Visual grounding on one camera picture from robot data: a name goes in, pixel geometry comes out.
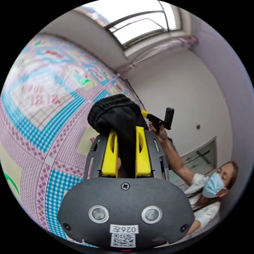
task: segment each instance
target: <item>hand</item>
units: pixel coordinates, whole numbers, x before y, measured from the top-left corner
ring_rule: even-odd
[[[167,132],[166,132],[166,130],[165,130],[165,128],[164,128],[163,125],[160,126],[160,130],[159,130],[157,133],[156,133],[156,129],[154,128],[152,122],[149,122],[148,128],[149,128],[150,131],[152,131],[153,133],[155,133],[155,134],[157,135],[158,140],[159,140],[161,143],[163,143],[163,142],[165,142],[165,141],[168,140]]]

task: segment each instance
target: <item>face mask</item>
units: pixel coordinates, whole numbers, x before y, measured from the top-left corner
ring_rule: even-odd
[[[214,173],[204,186],[202,195],[206,198],[215,198],[217,193],[222,189],[226,189],[224,182],[218,173]]]

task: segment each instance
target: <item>screw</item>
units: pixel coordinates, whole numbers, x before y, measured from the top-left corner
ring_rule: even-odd
[[[130,188],[130,185],[128,183],[122,183],[121,188],[125,191]]]

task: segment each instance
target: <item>black cloth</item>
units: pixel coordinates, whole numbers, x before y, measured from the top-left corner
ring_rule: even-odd
[[[89,114],[88,123],[100,134],[117,134],[122,166],[130,178],[135,178],[136,126],[148,130],[140,107],[123,94],[103,98],[96,102]]]

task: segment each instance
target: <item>yellow plastic part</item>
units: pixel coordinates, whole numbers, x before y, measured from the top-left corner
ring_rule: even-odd
[[[145,131],[143,127],[136,126],[136,177],[138,175],[150,175],[150,173],[151,166]]]
[[[146,118],[149,113],[145,110],[141,110],[141,114],[142,114],[143,117]]]
[[[118,143],[115,131],[111,131],[108,137],[107,146],[102,164],[102,174],[107,176],[118,176],[117,170]]]

